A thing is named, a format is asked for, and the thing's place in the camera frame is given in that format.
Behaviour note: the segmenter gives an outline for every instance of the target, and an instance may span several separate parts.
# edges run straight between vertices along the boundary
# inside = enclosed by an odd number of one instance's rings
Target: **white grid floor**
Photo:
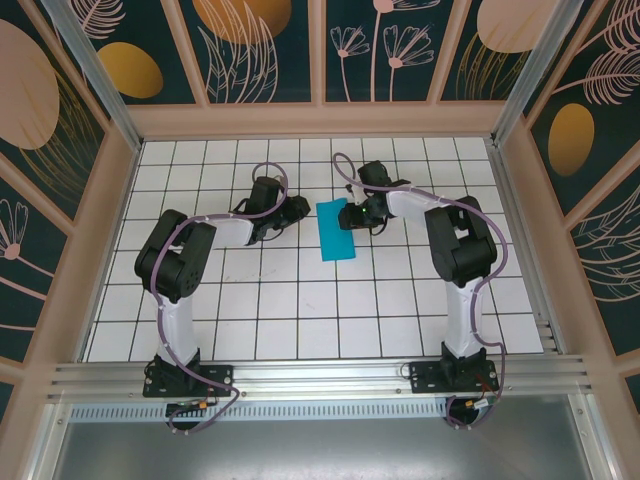
[[[354,232],[354,260],[321,261],[315,203],[347,196],[330,164],[337,151],[357,164],[383,161],[392,180],[404,178],[450,198],[474,195],[512,242],[480,138],[147,142],[85,360],[151,360],[155,308],[133,265],[157,218],[168,208],[188,215],[228,211],[249,196],[251,170],[267,159],[285,169],[291,195],[309,200],[311,217],[274,241],[211,251],[193,299],[202,358],[439,355],[445,284],[431,262],[424,230],[394,219],[379,237]],[[541,353],[511,244],[509,253],[507,268],[485,290],[483,336],[503,340],[509,354]]]

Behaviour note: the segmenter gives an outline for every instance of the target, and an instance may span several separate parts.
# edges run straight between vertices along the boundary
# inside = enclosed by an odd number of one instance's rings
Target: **black mounting plate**
[[[225,385],[233,385],[233,366],[232,365],[200,365],[198,373],[208,380],[223,383]],[[145,398],[170,398],[170,397],[201,397],[207,396],[208,385],[202,382],[196,382],[193,388],[187,389],[184,385],[180,387],[161,388],[162,382],[154,381],[160,377],[160,369],[156,365],[147,367],[147,375],[142,390],[142,396]],[[230,397],[231,391],[223,388],[212,387],[209,397]]]
[[[482,383],[478,381],[476,374],[494,391],[499,388],[496,366],[491,360],[485,360],[477,368],[464,372],[458,377],[455,386],[447,381],[439,360],[411,362],[408,368],[412,393],[481,393]]]

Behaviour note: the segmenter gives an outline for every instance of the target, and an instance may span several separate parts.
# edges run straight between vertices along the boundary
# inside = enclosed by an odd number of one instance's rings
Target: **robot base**
[[[233,384],[233,367],[231,365],[200,365],[200,350],[187,364],[187,368],[214,382]],[[229,390],[215,387],[211,387],[211,392],[207,395],[208,385],[187,375],[175,365],[165,362],[159,355],[154,357],[153,362],[144,371],[142,396],[145,398],[231,396]]]
[[[498,390],[496,366],[482,348],[469,357],[457,358],[442,344],[442,358],[431,362],[411,362],[409,378],[413,393],[481,393],[482,382]]]

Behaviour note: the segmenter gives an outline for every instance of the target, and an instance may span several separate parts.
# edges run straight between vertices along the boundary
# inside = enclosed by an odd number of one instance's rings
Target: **blue cloth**
[[[316,204],[323,262],[356,258],[353,232],[340,229],[338,223],[338,213],[346,204],[346,198]]]

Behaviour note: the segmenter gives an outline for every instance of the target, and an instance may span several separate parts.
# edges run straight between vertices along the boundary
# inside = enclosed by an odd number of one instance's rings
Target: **metal profile bar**
[[[113,121],[122,131],[127,144],[137,152],[140,150],[140,135],[127,111],[127,106],[113,86],[93,45],[82,31],[70,3],[60,0],[41,0],[41,2],[105,108],[111,114]]]
[[[540,34],[540,40],[527,59],[493,129],[493,138],[498,146],[502,145],[511,133],[538,83],[553,62],[567,32],[580,12],[582,1],[563,0],[556,3],[551,18]]]

